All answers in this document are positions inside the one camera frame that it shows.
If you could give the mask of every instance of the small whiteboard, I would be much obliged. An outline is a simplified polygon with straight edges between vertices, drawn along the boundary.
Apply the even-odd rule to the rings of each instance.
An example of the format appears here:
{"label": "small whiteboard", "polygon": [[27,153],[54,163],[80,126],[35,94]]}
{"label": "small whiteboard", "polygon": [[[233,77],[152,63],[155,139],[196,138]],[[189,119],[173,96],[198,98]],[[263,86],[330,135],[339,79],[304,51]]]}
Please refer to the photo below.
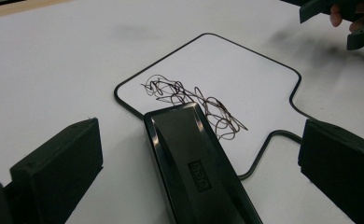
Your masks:
{"label": "small whiteboard", "polygon": [[292,103],[301,75],[221,36],[200,35],[116,87],[118,102],[140,119],[172,106],[147,94],[143,84],[154,75],[179,81],[189,91],[199,88],[246,126],[248,131],[232,140],[219,140],[238,175],[252,165],[269,133],[302,136],[307,117]]}

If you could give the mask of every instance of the black border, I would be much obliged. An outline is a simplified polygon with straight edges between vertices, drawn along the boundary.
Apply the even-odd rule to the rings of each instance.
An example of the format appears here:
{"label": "black border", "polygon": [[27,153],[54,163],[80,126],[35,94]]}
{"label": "black border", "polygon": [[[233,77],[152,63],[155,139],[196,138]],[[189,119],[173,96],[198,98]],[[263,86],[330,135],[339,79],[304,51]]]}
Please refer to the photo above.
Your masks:
{"label": "black border", "polygon": [[[283,64],[283,63],[280,63],[280,62],[278,62],[278,61],[276,61],[276,60],[274,60],[274,59],[271,59],[271,58],[269,58],[269,57],[267,57],[267,56],[264,56],[264,55],[262,55],[262,54],[260,54],[260,53],[257,53],[257,52],[255,52],[255,51],[254,51],[254,50],[252,50],[252,49],[248,49],[248,48],[246,48],[246,47],[244,47],[244,46],[242,46],[242,45],[239,45],[239,44],[237,44],[237,43],[235,43],[235,42],[233,42],[233,41],[231,41],[231,40],[229,40],[229,39],[227,39],[227,38],[225,38],[225,37],[222,37],[222,36],[220,36],[220,35],[215,35],[215,34],[212,34],[212,33],[204,33],[204,34],[202,34],[202,35],[199,35],[199,36],[195,37],[194,39],[190,40],[187,44],[185,44],[185,45],[183,45],[183,46],[179,47],[178,49],[176,49],[176,50],[172,51],[171,53],[169,53],[169,54],[165,55],[164,57],[162,57],[161,59],[157,60],[156,62],[154,62],[154,63],[153,63],[153,64],[151,64],[150,66],[146,67],[145,69],[141,70],[141,71],[140,71],[140,72],[138,72],[137,74],[133,75],[132,77],[129,77],[129,78],[127,78],[126,80],[122,81],[120,84],[118,84],[118,86],[117,86],[117,87],[115,88],[115,90],[114,90],[114,95],[115,95],[115,99],[116,99],[116,101],[117,101],[117,102],[118,102],[121,106],[123,106],[123,107],[124,107],[124,108],[126,108],[128,111],[130,111],[132,114],[134,114],[137,118],[139,118],[140,120],[143,120],[143,119],[144,119],[144,115],[143,115],[143,114],[141,114],[138,110],[136,110],[135,108],[133,108],[132,106],[130,106],[129,104],[127,104],[126,102],[124,102],[123,100],[121,100],[121,99],[120,99],[120,97],[118,96],[118,90],[119,90],[119,88],[120,88],[122,85],[124,85],[124,84],[126,84],[127,82],[129,82],[130,80],[132,80],[133,78],[135,78],[135,77],[139,76],[140,74],[144,73],[144,72],[145,72],[146,70],[148,70],[150,67],[152,67],[152,66],[156,65],[157,63],[161,62],[162,60],[166,59],[167,57],[169,57],[169,56],[173,55],[174,53],[176,53],[176,52],[177,52],[177,51],[179,51],[180,49],[184,48],[184,47],[185,47],[185,46],[187,46],[188,44],[192,43],[193,41],[195,41],[195,40],[199,39],[200,37],[202,37],[202,36],[204,36],[204,35],[214,35],[214,36],[216,36],[216,37],[219,37],[219,38],[221,38],[221,39],[223,39],[223,40],[226,40],[226,41],[228,41],[228,42],[230,42],[230,43],[232,43],[232,44],[234,44],[234,45],[236,45],[236,46],[238,46],[238,47],[241,47],[241,48],[243,48],[243,49],[247,49],[247,50],[249,50],[249,51],[251,51],[251,52],[253,52],[253,53],[256,53],[256,54],[258,54],[259,56],[261,56],[261,57],[263,57],[263,58],[266,58],[266,59],[268,59],[268,60],[270,60],[270,61],[272,61],[272,62],[274,62],[274,63],[278,63],[278,64],[280,64],[280,65],[283,65],[284,67],[286,67],[286,68],[288,68],[288,69],[292,70],[293,72],[295,72],[299,79],[298,79],[298,81],[296,82],[296,85],[295,85],[295,87],[293,88],[293,91],[292,91],[292,93],[291,93],[291,94],[290,94],[290,96],[289,96],[289,103],[290,103],[290,105],[292,106],[292,108],[293,108],[293,109],[295,109],[298,113],[302,114],[303,116],[305,116],[305,117],[306,117],[306,118],[308,118],[308,119],[314,119],[313,117],[311,117],[311,116],[309,116],[308,114],[306,114],[306,113],[302,112],[301,110],[299,110],[299,109],[298,109],[298,108],[297,108],[297,107],[293,104],[293,97],[295,96],[295,94],[296,94],[296,92],[297,92],[297,90],[298,90],[298,88],[299,88],[299,86],[300,86],[300,84],[301,84],[301,74],[300,74],[298,71],[296,71],[295,69],[293,69],[293,68],[291,68],[291,67],[289,67],[289,66],[287,66],[287,65],[285,65],[285,64]],[[284,131],[284,130],[277,130],[277,131],[274,131],[274,132],[270,133],[270,134],[268,135],[267,139],[265,140],[265,142],[264,142],[264,144],[263,144],[263,146],[262,146],[261,150],[259,151],[258,156],[255,158],[254,162],[252,163],[252,165],[251,165],[251,167],[250,167],[249,171],[248,171],[247,173],[243,174],[243,175],[239,175],[240,179],[246,179],[246,178],[249,178],[249,177],[250,177],[250,176],[254,173],[254,170],[255,170],[255,168],[257,167],[257,165],[258,165],[258,163],[259,163],[259,161],[260,161],[260,159],[261,159],[261,156],[263,155],[263,153],[264,153],[264,151],[265,151],[266,147],[269,145],[270,140],[271,140],[274,136],[277,136],[277,135],[286,136],[286,137],[290,138],[291,140],[293,140],[293,141],[295,141],[295,142],[297,142],[297,143],[299,143],[299,142],[301,141],[301,139],[300,139],[300,138],[299,138],[296,134],[294,134],[294,133],[290,133],[290,132],[288,132],[288,131]]]}

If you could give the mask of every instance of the black scribble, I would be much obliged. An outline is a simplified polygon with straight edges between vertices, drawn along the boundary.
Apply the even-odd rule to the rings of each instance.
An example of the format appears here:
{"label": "black scribble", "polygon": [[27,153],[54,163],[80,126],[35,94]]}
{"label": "black scribble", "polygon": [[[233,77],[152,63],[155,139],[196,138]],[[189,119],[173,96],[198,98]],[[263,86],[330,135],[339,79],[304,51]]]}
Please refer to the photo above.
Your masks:
{"label": "black scribble", "polygon": [[200,104],[208,122],[215,127],[218,140],[232,140],[241,129],[248,130],[217,98],[205,98],[197,87],[194,91],[188,91],[180,81],[172,81],[161,75],[150,77],[142,86],[149,96],[156,96],[158,101],[172,105]]}

